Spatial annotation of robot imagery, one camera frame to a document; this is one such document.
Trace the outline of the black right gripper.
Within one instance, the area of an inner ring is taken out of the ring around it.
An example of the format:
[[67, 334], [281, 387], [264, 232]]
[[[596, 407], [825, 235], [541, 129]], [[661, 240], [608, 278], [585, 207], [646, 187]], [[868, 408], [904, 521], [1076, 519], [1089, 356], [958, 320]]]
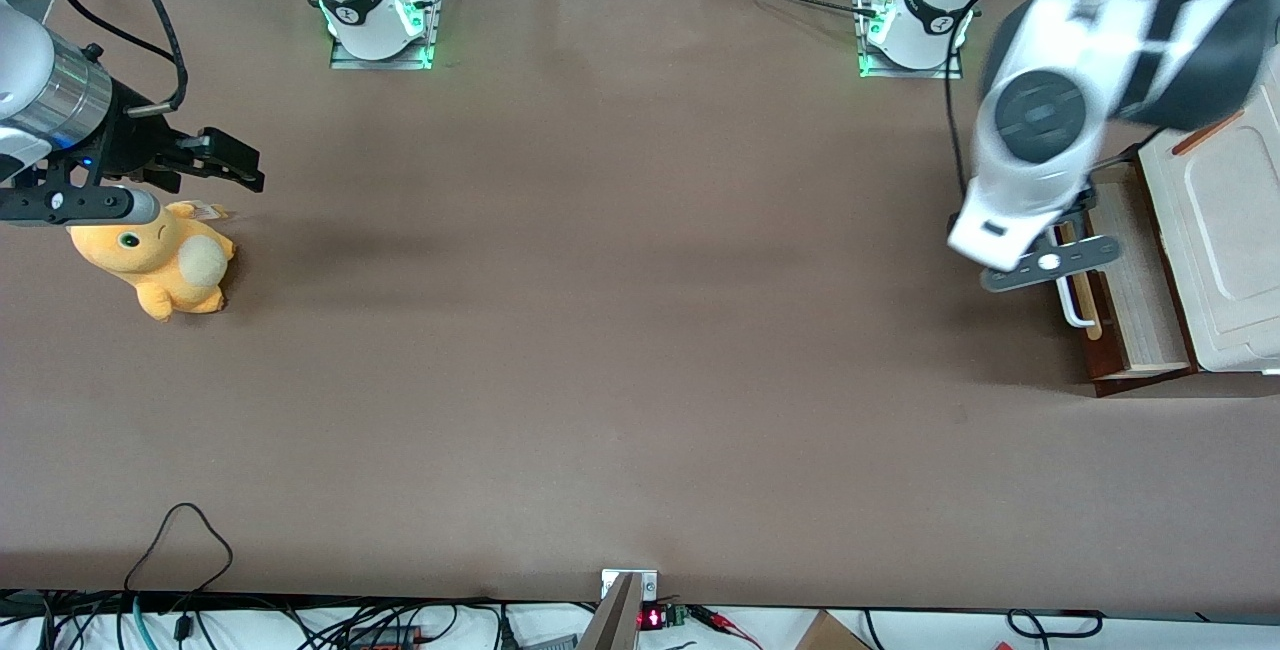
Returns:
[[179, 193], [183, 177], [197, 177], [234, 182], [252, 193], [264, 189], [259, 150], [220, 129], [201, 129], [195, 136], [173, 131], [161, 114], [128, 116], [128, 109], [147, 104], [141, 93], [113, 81], [104, 120], [87, 139], [60, 154], [60, 166], [69, 171], [84, 168], [90, 186], [127, 179]]

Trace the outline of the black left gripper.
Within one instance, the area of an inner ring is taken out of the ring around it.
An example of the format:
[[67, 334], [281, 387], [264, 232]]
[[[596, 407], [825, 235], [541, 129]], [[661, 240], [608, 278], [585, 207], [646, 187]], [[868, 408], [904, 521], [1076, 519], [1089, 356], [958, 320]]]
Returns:
[[1096, 189], [1085, 184], [1074, 200], [1064, 205], [1050, 225], [1052, 234], [1088, 234], [1088, 212], [1096, 207]]

